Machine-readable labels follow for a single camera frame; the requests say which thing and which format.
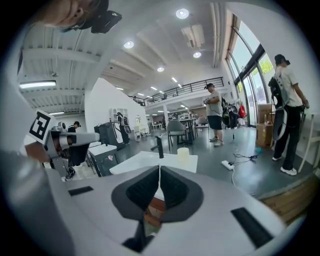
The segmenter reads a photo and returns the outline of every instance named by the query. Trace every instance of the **red bag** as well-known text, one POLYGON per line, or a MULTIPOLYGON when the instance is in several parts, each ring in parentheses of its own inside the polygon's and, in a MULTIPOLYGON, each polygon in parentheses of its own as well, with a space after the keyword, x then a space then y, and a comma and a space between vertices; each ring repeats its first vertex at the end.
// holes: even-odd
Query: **red bag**
POLYGON ((239 117, 245 118, 246 117, 246 111, 244 105, 241 105, 238 112, 239 117))

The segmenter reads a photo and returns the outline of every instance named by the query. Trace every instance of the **black pants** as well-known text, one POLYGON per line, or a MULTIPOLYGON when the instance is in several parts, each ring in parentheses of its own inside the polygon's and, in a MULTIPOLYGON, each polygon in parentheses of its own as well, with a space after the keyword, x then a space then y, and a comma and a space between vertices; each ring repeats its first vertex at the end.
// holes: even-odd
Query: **black pants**
POLYGON ((275 144, 274 157, 275 158, 281 157, 282 153, 285 150, 288 136, 290 135, 288 147, 286 150, 286 156, 285 156, 285 160, 283 162, 282 167, 285 170, 291 170, 294 167, 293 164, 296 156, 297 145, 299 142, 301 108, 286 106, 286 110, 288 113, 287 125, 286 125, 283 136, 275 144))
POLYGON ((121 136, 122 136, 124 144, 128 144, 129 143, 129 135, 128 135, 128 133, 126 133, 125 127, 122 125, 120 125, 120 132, 121 132, 121 136))

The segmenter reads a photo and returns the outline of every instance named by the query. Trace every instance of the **power strip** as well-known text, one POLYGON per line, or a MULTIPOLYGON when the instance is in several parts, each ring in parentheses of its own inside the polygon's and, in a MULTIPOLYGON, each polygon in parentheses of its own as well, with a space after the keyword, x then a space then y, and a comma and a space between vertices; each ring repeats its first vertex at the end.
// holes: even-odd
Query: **power strip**
POLYGON ((233 170, 233 169, 235 169, 235 166, 232 165, 232 164, 230 165, 229 162, 226 161, 226 160, 225 160, 225 161, 222 161, 221 164, 222 164, 224 167, 226 167, 228 170, 230 170, 230 171, 233 170))

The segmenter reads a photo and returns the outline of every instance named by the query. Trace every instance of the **white sneaker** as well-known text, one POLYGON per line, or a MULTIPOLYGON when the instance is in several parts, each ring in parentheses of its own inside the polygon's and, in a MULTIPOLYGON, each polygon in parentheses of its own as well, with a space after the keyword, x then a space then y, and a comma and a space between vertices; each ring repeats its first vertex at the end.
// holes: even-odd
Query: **white sneaker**
POLYGON ((297 170, 295 168, 292 168, 291 170, 286 170, 283 167, 280 168, 281 172, 284 172, 286 174, 289 174, 291 176, 297 175, 297 170))
POLYGON ((217 141, 218 141, 218 138, 217 138, 217 137, 214 137, 214 138, 209 139, 209 142, 217 142, 217 141))
POLYGON ((216 143, 214 143, 214 146, 217 148, 217 147, 221 147, 221 146, 223 146, 224 145, 224 142, 223 141, 221 141, 221 140, 219 140, 219 141, 217 141, 216 143))
POLYGON ((282 158, 282 156, 280 156, 279 158, 272 157, 272 160, 273 160, 273 161, 278 161, 278 160, 280 160, 281 158, 282 158))

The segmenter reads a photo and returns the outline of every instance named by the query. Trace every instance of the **fluorescent light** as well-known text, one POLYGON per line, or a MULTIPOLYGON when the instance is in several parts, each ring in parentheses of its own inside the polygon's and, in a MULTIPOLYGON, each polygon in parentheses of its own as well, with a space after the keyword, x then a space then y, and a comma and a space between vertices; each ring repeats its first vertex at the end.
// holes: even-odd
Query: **fluorescent light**
POLYGON ((187 9, 180 9, 177 10, 175 15, 179 18, 179 19, 185 19, 189 16, 189 11, 187 9))
POLYGON ((56 81, 26 82, 20 84, 21 89, 43 86, 56 86, 56 81))
POLYGON ((134 47, 134 45, 135 45, 134 42, 129 40, 123 45, 123 47, 126 49, 130 49, 130 48, 134 47))
POLYGON ((56 113, 50 113, 49 115, 61 115, 61 114, 64 114, 65 112, 56 112, 56 113))
POLYGON ((193 57, 197 59, 197 58, 200 58, 201 55, 202 55, 201 52, 196 52, 196 53, 193 55, 193 57))

